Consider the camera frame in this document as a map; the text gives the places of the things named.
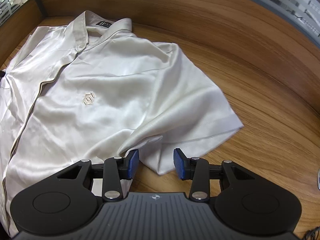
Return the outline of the white satin polo shirt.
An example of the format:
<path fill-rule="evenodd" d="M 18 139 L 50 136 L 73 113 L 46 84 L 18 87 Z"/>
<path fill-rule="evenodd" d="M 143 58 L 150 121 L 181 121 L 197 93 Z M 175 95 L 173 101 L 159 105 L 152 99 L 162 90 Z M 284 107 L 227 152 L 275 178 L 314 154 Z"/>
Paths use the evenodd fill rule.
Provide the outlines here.
<path fill-rule="evenodd" d="M 85 11 L 38 27 L 1 79 L 1 224 L 16 235 L 16 194 L 77 161 L 136 148 L 163 175 L 174 149 L 201 157 L 240 128 L 221 89 L 177 44 L 137 37 L 129 18 Z"/>

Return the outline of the white tissue pack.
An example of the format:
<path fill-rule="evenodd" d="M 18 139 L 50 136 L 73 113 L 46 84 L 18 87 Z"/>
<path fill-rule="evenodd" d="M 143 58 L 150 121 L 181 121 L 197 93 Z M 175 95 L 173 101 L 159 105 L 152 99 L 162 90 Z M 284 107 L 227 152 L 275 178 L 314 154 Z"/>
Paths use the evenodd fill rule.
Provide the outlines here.
<path fill-rule="evenodd" d="M 320 169 L 317 171 L 317 188 L 320 190 Z"/>

